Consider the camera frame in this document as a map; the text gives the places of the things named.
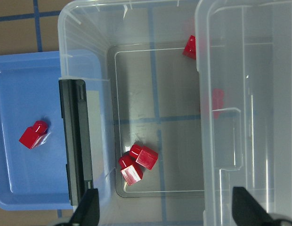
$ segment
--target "red object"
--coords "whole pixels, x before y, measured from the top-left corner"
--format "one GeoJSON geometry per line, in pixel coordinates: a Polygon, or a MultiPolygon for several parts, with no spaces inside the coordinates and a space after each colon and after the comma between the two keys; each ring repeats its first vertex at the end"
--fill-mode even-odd
{"type": "Polygon", "coordinates": [[[47,136],[48,125],[44,121],[36,121],[33,126],[28,127],[19,142],[27,148],[32,149],[39,146],[47,136]]]}
{"type": "Polygon", "coordinates": [[[126,154],[119,159],[121,166],[121,173],[128,185],[140,181],[143,178],[143,172],[141,168],[136,164],[131,157],[126,154]]]}
{"type": "Polygon", "coordinates": [[[183,51],[183,55],[196,60],[196,39],[191,35],[183,51]]]}
{"type": "MultiPolygon", "coordinates": [[[[223,97],[225,92],[222,89],[213,89],[212,93],[212,108],[213,110],[223,108],[223,97]]],[[[221,112],[213,112],[214,119],[218,119],[221,112]]]]}
{"type": "Polygon", "coordinates": [[[136,159],[136,163],[151,170],[155,165],[159,154],[151,150],[149,147],[139,145],[133,145],[129,151],[129,155],[136,159]]]}

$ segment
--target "clear plastic lid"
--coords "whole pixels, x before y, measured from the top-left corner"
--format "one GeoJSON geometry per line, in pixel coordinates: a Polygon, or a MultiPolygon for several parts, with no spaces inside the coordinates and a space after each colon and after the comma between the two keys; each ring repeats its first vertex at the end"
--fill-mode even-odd
{"type": "Polygon", "coordinates": [[[234,186],[292,218],[292,0],[203,0],[195,27],[206,224],[235,225],[234,186]]]}

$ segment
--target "red cap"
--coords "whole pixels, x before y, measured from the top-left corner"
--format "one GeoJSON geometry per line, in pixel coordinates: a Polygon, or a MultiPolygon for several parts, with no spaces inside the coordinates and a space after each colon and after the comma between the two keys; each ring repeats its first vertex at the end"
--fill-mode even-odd
{"type": "Polygon", "coordinates": [[[132,158],[138,158],[138,155],[141,153],[142,151],[142,147],[139,146],[139,145],[133,145],[129,151],[129,155],[132,157],[132,158]]]}
{"type": "Polygon", "coordinates": [[[128,154],[122,156],[118,162],[121,166],[121,169],[124,169],[134,163],[134,161],[131,159],[131,157],[128,154]]]}
{"type": "Polygon", "coordinates": [[[36,122],[34,123],[34,125],[32,126],[32,129],[33,129],[36,133],[38,133],[38,134],[40,134],[40,135],[43,135],[43,134],[46,133],[46,131],[47,131],[47,129],[48,129],[48,125],[47,125],[47,123],[44,122],[44,121],[36,121],[36,122]]]}

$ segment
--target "clear plastic bin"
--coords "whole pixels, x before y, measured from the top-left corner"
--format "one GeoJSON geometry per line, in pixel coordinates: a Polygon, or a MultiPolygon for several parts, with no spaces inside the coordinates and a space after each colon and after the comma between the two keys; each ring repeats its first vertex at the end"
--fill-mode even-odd
{"type": "Polygon", "coordinates": [[[235,225],[234,186],[292,218],[292,0],[204,0],[195,21],[206,223],[235,225]]]}
{"type": "Polygon", "coordinates": [[[196,6],[74,1],[59,16],[62,79],[86,83],[100,225],[203,224],[199,74],[182,55],[195,33],[196,6]],[[134,143],[159,160],[126,186],[117,160],[134,143]]]}

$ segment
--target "blue plastic tray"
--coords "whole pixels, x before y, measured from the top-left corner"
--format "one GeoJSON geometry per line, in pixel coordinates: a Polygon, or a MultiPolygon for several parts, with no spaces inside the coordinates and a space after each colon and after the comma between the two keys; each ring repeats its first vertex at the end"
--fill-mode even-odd
{"type": "Polygon", "coordinates": [[[0,56],[0,207],[71,209],[58,78],[59,52],[0,56]],[[45,144],[18,140],[36,120],[49,124],[45,144]]]}

